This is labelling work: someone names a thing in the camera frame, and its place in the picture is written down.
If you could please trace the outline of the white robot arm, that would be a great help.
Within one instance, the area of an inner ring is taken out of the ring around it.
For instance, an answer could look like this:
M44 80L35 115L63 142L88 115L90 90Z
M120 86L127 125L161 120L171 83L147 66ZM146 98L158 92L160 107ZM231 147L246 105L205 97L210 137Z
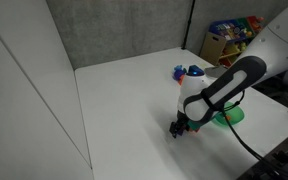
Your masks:
M198 130L224 110L225 103L248 87L288 70L288 7L251 41L220 77L210 82L188 72L180 86L177 119L169 132L177 137Z

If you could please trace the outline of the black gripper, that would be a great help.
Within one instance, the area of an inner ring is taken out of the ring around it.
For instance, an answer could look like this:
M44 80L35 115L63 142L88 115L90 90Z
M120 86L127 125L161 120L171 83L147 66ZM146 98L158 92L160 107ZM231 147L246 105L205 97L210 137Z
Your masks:
M177 121L172 122L169 128L172 137L182 136L185 131L188 131L190 129L189 125L187 125L188 122L189 118L184 113L177 111Z

